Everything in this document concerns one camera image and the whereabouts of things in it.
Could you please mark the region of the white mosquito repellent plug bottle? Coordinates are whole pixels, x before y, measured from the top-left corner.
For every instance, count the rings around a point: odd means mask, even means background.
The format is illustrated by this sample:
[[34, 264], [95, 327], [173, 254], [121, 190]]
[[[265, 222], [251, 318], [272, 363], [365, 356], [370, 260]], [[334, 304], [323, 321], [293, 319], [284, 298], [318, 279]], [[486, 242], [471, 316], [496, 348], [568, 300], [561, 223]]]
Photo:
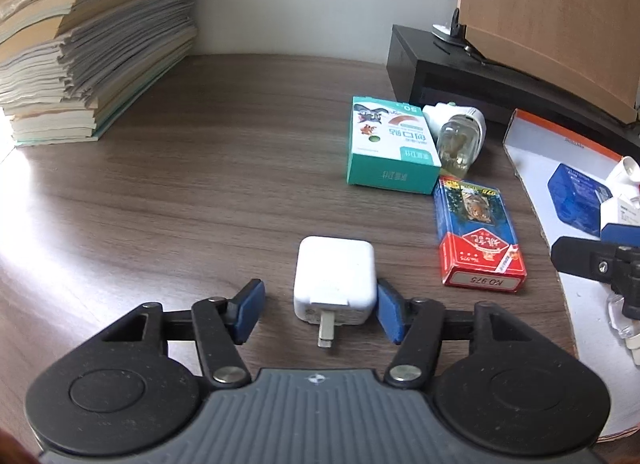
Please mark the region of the white mosquito repellent plug bottle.
[[463, 179], [475, 163], [486, 138], [486, 122], [474, 106], [438, 102], [423, 115], [436, 144], [442, 172]]

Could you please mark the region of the wooden book stand board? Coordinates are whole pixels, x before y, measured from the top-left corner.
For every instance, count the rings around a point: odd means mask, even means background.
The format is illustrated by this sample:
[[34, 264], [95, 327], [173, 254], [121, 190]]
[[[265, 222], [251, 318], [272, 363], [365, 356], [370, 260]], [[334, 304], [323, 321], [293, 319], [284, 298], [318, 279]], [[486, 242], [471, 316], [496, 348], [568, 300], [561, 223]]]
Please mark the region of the wooden book stand board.
[[458, 0], [466, 39], [486, 58], [637, 118], [639, 0]]

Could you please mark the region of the red blue playing card box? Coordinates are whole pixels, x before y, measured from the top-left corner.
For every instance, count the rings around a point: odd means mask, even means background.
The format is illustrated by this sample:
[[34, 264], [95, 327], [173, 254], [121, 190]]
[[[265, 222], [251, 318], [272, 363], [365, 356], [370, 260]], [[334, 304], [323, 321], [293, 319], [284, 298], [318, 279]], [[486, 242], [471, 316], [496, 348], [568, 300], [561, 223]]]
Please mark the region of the red blue playing card box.
[[442, 284], [517, 292], [527, 271], [500, 191], [442, 177], [433, 198]]

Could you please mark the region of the stack of books and papers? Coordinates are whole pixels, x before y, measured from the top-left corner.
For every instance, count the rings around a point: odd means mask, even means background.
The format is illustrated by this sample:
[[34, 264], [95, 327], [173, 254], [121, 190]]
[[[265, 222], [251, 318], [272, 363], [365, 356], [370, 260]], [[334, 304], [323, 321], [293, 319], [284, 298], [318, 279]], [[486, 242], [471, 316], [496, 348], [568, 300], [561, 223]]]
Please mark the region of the stack of books and papers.
[[96, 141], [190, 52], [196, 0], [1, 0], [1, 115], [18, 146]]

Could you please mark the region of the teal mask box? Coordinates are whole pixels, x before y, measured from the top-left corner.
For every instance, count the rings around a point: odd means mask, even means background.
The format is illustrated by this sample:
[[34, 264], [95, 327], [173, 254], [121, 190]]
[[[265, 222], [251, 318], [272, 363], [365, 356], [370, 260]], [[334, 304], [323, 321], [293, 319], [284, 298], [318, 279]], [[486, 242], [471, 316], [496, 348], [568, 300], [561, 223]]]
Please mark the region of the teal mask box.
[[430, 195], [441, 168], [420, 108], [371, 97], [352, 99], [349, 184]]

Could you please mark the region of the white USB charger cube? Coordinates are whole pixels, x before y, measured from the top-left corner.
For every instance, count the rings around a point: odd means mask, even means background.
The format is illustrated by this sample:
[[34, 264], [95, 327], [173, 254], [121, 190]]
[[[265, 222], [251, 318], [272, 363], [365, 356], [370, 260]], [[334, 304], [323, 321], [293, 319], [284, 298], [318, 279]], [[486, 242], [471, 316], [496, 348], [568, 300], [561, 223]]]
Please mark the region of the white USB charger cube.
[[335, 329], [362, 325], [378, 301], [375, 254], [363, 240], [306, 236], [298, 247], [294, 312], [318, 328], [317, 345], [332, 347]]

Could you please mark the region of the white barcode box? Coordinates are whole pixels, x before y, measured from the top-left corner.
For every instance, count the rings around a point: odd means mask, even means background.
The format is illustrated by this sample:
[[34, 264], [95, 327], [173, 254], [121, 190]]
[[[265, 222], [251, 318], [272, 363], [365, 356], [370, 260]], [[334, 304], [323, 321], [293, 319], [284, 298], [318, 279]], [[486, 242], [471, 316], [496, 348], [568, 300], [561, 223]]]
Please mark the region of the white barcode box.
[[609, 198], [600, 205], [600, 230], [608, 226], [639, 227], [639, 209], [621, 198]]

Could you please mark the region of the blue flat package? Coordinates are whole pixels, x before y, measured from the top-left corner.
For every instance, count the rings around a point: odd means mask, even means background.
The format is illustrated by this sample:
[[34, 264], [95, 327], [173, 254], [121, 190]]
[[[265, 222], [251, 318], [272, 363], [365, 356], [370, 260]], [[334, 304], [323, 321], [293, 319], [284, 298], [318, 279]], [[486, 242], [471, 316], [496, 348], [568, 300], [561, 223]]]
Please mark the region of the blue flat package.
[[601, 204], [612, 198], [604, 184], [561, 163], [547, 186], [560, 221], [592, 236], [600, 236]]

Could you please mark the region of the white plug adapter socket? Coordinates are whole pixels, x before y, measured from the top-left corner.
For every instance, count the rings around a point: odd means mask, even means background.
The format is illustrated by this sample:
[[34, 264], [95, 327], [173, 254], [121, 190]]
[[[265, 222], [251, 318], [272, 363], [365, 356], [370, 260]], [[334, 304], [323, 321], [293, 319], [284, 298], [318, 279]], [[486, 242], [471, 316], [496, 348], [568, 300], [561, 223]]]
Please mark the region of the white plug adapter socket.
[[605, 178], [612, 195], [628, 203], [639, 203], [640, 166], [631, 157], [624, 156]]

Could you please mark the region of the black monitor riser shelf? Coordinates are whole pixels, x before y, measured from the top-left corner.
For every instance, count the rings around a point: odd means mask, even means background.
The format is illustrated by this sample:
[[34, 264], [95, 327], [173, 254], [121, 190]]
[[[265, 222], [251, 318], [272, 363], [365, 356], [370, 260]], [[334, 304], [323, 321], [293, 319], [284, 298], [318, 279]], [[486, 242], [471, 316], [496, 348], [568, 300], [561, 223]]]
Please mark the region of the black monitor riser shelf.
[[639, 156], [639, 124], [622, 124], [590, 102], [532, 76], [483, 62], [428, 31], [395, 24], [386, 68], [395, 97], [413, 106], [454, 102], [506, 123], [516, 109], [577, 132], [601, 146]]

